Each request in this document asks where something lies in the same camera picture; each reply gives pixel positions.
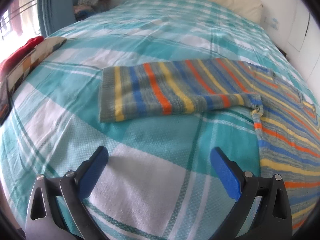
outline blue curtain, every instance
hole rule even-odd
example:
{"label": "blue curtain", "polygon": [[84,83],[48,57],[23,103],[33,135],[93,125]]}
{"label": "blue curtain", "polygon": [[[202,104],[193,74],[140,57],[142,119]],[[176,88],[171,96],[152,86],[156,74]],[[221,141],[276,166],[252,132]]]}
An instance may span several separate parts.
{"label": "blue curtain", "polygon": [[73,5],[77,2],[78,0],[37,0],[41,35],[47,37],[76,22]]}

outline blue gripper pad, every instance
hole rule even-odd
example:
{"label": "blue gripper pad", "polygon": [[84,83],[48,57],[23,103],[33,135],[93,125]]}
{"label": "blue gripper pad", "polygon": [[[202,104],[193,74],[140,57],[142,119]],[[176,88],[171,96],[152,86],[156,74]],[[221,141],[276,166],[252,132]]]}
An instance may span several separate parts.
{"label": "blue gripper pad", "polygon": [[215,148],[211,150],[210,161],[229,197],[238,201],[241,184]]}
{"label": "blue gripper pad", "polygon": [[95,157],[91,166],[87,169],[78,184],[78,197],[81,201],[90,196],[109,160],[109,153],[105,147],[100,146],[96,151],[99,151],[98,155]]}

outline teal plaid bedspread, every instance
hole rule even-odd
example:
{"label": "teal plaid bedspread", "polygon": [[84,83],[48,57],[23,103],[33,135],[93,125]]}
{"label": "teal plaid bedspread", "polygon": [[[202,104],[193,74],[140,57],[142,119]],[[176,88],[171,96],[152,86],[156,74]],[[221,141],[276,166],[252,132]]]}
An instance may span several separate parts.
{"label": "teal plaid bedspread", "polygon": [[[18,88],[0,128],[0,180],[22,228],[36,174],[61,176],[99,145],[108,148],[109,163],[84,203],[110,239],[208,239],[234,204],[212,172],[215,146],[260,175],[249,109],[99,123],[102,68],[226,57],[272,69],[316,103],[261,27],[207,0],[129,0],[54,35],[68,40]],[[319,184],[288,186],[297,196],[291,202],[295,230]]]}

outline metal screw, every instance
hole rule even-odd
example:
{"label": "metal screw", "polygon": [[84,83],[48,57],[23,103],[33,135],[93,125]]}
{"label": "metal screw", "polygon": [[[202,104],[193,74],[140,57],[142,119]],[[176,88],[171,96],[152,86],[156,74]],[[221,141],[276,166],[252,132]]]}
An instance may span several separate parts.
{"label": "metal screw", "polygon": [[39,174],[38,176],[37,176],[37,180],[42,180],[44,178],[44,175],[43,174]]}
{"label": "metal screw", "polygon": [[244,172],[244,175],[248,178],[251,178],[253,176],[252,172],[251,171],[245,171]]}
{"label": "metal screw", "polygon": [[74,171],[67,171],[66,176],[67,176],[68,178],[71,178],[71,177],[73,177],[74,174],[75,174]]}
{"label": "metal screw", "polygon": [[276,180],[281,180],[282,177],[281,177],[279,174],[276,174],[276,175],[275,175],[275,179],[276,179]]}

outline bedspread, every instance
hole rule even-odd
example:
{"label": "bedspread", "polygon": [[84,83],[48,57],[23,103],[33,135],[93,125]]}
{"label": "bedspread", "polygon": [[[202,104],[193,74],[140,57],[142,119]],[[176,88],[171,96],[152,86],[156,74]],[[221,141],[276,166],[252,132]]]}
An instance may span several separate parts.
{"label": "bedspread", "polygon": [[[255,175],[284,172],[272,156],[260,171],[258,140],[244,107],[99,123],[102,68],[224,57],[270,68],[316,103],[260,26],[207,0],[128,0],[53,36],[68,40],[18,88],[0,128],[0,180],[22,228],[36,174],[75,170],[99,145],[108,148],[109,163],[84,204],[110,239],[208,239],[234,204],[212,173],[215,146]],[[296,167],[286,172],[299,178]],[[311,211],[319,185],[304,184],[303,176],[300,184],[287,183],[296,196],[290,203],[294,229]]]}

